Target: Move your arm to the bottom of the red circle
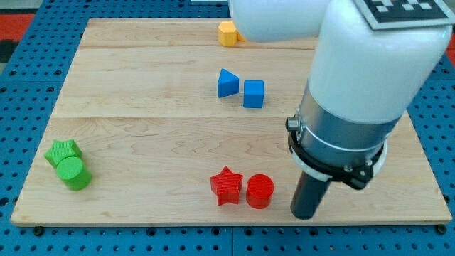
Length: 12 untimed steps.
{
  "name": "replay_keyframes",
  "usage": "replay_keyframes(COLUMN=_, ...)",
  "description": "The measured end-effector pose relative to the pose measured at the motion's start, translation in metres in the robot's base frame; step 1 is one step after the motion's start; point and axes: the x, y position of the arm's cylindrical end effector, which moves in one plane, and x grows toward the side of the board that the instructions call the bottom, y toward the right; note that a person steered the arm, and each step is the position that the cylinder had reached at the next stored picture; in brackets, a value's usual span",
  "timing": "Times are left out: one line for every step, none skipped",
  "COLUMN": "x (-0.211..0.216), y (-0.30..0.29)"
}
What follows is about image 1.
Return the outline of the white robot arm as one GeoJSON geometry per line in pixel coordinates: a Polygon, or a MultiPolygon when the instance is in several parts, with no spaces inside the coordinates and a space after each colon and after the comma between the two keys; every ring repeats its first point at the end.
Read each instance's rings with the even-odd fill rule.
{"type": "Polygon", "coordinates": [[[249,41],[317,37],[306,89],[287,120],[302,184],[362,189],[387,138],[445,51],[454,12],[443,1],[230,1],[249,41]]]}

